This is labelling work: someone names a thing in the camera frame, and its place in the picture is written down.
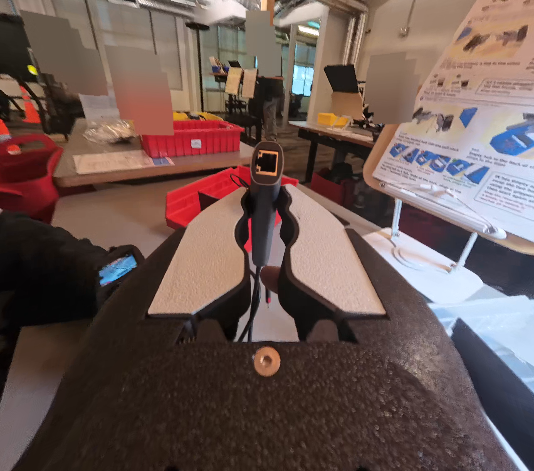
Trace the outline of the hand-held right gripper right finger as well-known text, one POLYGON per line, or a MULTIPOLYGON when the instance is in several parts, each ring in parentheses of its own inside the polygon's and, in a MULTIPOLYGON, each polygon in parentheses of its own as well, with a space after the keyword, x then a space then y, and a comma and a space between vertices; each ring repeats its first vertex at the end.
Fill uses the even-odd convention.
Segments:
POLYGON ((278 198, 285 245, 278 298, 291 317, 384 317, 386 310, 349 231, 299 188, 278 198))

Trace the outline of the orange traffic cone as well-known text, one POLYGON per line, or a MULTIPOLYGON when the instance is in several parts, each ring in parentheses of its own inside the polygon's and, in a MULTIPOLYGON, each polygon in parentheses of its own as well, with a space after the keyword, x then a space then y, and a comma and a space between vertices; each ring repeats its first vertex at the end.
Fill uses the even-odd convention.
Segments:
POLYGON ((39 104, 35 100, 33 90, 28 86, 19 85, 21 98, 23 101, 23 123, 32 125, 41 125, 41 115, 39 111, 39 104))

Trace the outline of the red plastic bin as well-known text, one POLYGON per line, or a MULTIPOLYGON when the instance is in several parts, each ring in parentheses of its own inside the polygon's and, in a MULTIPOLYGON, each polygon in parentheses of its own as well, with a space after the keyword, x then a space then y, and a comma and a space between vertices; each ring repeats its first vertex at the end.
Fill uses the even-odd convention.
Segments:
POLYGON ((168 192, 165 220, 168 227, 184 228, 205 208, 251 181, 250 167, 237 166, 211 174, 168 192))

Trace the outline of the grey work table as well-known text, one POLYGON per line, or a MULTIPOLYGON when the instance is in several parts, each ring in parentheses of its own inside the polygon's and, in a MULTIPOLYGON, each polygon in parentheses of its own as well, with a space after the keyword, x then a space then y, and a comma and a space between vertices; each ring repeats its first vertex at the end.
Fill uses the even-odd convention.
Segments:
POLYGON ((197 154, 191 156, 172 157, 173 166, 156 166, 134 170, 113 171, 107 173, 78 174, 75 169, 74 156, 82 154, 107 154, 141 150, 139 139, 123 144, 97 144, 88 141, 84 136, 87 120, 78 118, 75 121, 68 141, 63 143, 63 154, 53 174, 57 187, 73 188, 79 186, 99 185, 104 183, 121 183, 140 181, 158 182, 214 173, 239 165, 249 165, 254 148, 240 143, 239 151, 219 154, 197 154))

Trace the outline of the black usb cable red ends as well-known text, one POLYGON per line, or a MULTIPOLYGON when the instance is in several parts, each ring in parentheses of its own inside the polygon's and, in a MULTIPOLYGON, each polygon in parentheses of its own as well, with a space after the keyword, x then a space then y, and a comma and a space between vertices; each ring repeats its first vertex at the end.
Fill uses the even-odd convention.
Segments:
POLYGON ((251 258, 254 266, 253 287, 248 320, 238 341, 252 341, 253 323, 261 301, 260 272, 268 264, 272 246, 276 211, 274 208, 275 186, 250 171, 251 181, 246 197, 247 213, 250 219, 251 258))

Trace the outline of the white paper sheets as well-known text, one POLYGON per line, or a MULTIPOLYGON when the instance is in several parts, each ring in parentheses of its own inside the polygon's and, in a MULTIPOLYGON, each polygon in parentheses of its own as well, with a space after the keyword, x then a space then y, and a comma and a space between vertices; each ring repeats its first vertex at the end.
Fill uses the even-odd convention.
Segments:
POLYGON ((97 174, 174 166, 169 157, 151 158, 142 150, 102 154, 77 154, 73 156, 76 173, 97 174))

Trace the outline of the black foam pad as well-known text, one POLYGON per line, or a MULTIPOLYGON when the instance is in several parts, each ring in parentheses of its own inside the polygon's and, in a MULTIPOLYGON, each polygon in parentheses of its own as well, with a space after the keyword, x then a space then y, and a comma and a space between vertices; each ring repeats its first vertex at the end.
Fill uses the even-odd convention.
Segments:
POLYGON ((498 425, 533 433, 533 391, 462 319, 451 339, 471 376, 487 415, 498 425))

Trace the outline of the person's right hand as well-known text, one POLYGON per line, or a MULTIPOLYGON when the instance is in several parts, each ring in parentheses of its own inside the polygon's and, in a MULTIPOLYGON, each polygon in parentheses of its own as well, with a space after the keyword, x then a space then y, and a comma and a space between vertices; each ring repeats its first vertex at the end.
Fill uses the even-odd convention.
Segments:
POLYGON ((280 266, 265 266, 260 271, 260 279, 266 290, 278 294, 280 266))

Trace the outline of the tan document board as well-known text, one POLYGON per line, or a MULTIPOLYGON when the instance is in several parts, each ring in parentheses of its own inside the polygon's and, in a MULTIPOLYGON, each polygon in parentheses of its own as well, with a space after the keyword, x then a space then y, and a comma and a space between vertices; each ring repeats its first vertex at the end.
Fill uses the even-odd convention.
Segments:
POLYGON ((241 97, 252 99, 255 95, 257 68, 243 69, 243 80, 241 83, 241 97))
POLYGON ((241 80, 243 77, 242 67, 229 67, 226 75, 225 93, 227 95, 238 95, 241 80))

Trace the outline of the clear plastic bag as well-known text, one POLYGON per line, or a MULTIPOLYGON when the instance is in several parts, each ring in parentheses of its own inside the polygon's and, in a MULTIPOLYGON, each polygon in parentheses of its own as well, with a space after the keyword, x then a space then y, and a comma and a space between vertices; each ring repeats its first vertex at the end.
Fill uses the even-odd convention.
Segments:
POLYGON ((137 137, 130 121, 122 119, 101 119, 89 121, 83 136, 96 144, 127 143, 137 137))

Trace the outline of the person's left forearm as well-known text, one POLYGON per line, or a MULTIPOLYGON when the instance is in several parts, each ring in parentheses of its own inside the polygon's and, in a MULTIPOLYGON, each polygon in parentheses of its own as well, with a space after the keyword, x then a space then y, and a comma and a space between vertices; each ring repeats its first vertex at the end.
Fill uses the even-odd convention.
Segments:
POLYGON ((24 327, 93 318, 108 250, 1 210, 1 390, 24 327))

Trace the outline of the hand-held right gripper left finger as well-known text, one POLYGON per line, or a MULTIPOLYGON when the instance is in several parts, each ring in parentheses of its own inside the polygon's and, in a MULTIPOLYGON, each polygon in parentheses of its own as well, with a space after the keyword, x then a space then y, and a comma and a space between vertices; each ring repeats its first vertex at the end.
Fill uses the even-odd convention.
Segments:
POLYGON ((249 286, 248 190, 238 187, 194 218, 148 308, 149 316, 200 315, 249 286))

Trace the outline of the red bag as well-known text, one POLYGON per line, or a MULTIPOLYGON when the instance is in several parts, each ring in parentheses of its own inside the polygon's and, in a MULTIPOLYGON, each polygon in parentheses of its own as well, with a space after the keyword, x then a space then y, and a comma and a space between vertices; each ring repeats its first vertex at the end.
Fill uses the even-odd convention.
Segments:
POLYGON ((355 201, 356 180, 342 179, 339 183, 326 178, 329 169, 324 168, 312 174, 310 189, 344 208, 352 208, 355 201))

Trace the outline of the wooden desk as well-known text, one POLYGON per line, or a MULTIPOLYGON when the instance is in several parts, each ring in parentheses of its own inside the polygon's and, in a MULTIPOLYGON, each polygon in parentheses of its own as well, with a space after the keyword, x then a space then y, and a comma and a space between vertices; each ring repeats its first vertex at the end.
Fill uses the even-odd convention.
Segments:
POLYGON ((332 149, 331 168, 344 162, 348 156, 365 162, 374 147, 372 135, 353 132, 347 128, 330 128, 308 121, 290 121, 289 126, 297 129, 300 139, 310 143, 303 184, 311 183, 318 146, 332 149))

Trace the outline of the large red ribbed crate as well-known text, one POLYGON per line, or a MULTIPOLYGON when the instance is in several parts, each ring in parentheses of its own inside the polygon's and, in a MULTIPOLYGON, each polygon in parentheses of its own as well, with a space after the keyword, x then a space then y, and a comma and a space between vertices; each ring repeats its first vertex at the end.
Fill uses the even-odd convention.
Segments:
POLYGON ((244 128, 219 120, 174 121, 173 128, 173 135, 140 137, 141 146, 150 158, 236 152, 244 133, 244 128))

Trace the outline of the clear plastic box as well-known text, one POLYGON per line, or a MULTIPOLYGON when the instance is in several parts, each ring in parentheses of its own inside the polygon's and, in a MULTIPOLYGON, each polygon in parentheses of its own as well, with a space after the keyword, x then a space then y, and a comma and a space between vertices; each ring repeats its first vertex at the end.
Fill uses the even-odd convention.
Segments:
POLYGON ((429 307, 449 337, 462 319, 533 391, 533 300, 506 296, 429 307))

